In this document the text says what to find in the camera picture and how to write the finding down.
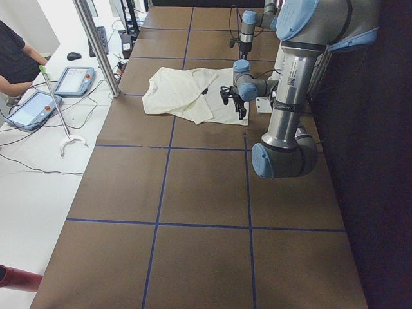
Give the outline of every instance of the metal pole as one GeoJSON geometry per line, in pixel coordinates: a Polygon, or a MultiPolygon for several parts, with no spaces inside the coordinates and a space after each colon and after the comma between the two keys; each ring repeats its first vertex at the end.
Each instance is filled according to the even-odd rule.
{"type": "Polygon", "coordinates": [[[110,90],[114,98],[120,95],[120,88],[118,87],[113,71],[111,70],[110,63],[106,57],[106,53],[103,49],[102,43],[97,34],[95,22],[91,16],[89,6],[85,0],[73,0],[77,13],[83,24],[84,31],[90,41],[91,46],[96,54],[96,58],[106,82],[108,83],[110,90]]]}

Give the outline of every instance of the robotic arm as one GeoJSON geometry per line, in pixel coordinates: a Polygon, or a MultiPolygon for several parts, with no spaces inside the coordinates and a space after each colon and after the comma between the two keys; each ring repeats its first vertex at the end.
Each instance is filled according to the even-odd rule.
{"type": "MultiPolygon", "coordinates": [[[[265,2],[265,12],[268,5],[274,7],[271,2],[265,2]]],[[[315,167],[315,143],[299,124],[315,62],[325,50],[341,52],[373,44],[379,4],[379,0],[287,0],[269,26],[276,30],[283,51],[276,59],[276,63],[283,64],[279,83],[254,79],[245,57],[235,62],[234,86],[227,91],[234,95],[235,103],[269,96],[273,107],[268,131],[252,149],[257,175],[296,177],[315,167]]],[[[254,31],[258,22],[268,25],[268,17],[258,18],[256,14],[251,19],[254,14],[250,12],[243,16],[241,35],[241,41],[249,46],[243,50],[240,46],[241,54],[246,56],[252,45],[252,28],[254,31]]]]}

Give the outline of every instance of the keyboard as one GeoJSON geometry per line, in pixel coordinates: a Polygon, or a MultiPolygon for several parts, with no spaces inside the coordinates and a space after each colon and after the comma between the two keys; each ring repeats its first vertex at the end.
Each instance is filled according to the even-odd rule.
{"type": "MultiPolygon", "coordinates": [[[[109,53],[109,44],[108,44],[108,39],[106,37],[106,31],[105,31],[104,27],[103,26],[96,27],[96,30],[97,30],[98,37],[99,37],[99,39],[100,39],[100,41],[103,45],[103,49],[106,52],[106,54],[108,54],[109,53]]],[[[96,57],[96,54],[93,51],[93,48],[91,47],[91,44],[90,44],[89,40],[88,40],[88,42],[89,42],[89,56],[90,57],[96,57]]]]}

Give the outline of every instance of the blue and white device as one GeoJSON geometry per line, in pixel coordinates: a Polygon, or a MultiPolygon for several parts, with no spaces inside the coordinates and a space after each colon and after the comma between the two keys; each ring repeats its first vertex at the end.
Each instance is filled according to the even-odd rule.
{"type": "Polygon", "coordinates": [[[57,81],[54,93],[61,97],[82,97],[95,79],[92,67],[68,66],[57,81]]]}
{"type": "MultiPolygon", "coordinates": [[[[59,105],[62,104],[62,97],[55,96],[59,105]]],[[[36,91],[13,113],[5,122],[25,131],[32,131],[44,124],[53,111],[56,109],[52,96],[43,91],[36,91]]]]}

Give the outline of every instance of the fabric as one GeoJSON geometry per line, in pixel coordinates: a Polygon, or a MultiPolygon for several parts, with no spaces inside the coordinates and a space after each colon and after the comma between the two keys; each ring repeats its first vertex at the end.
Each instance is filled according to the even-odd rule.
{"type": "Polygon", "coordinates": [[[9,83],[31,82],[39,74],[39,63],[27,56],[24,40],[0,21],[0,75],[9,83]]]}
{"type": "Polygon", "coordinates": [[[143,96],[147,114],[172,114],[195,124],[218,122],[247,126],[248,114],[243,120],[235,112],[232,100],[224,105],[220,87],[232,85],[232,69],[175,70],[160,68],[149,79],[149,90],[143,96]]]}

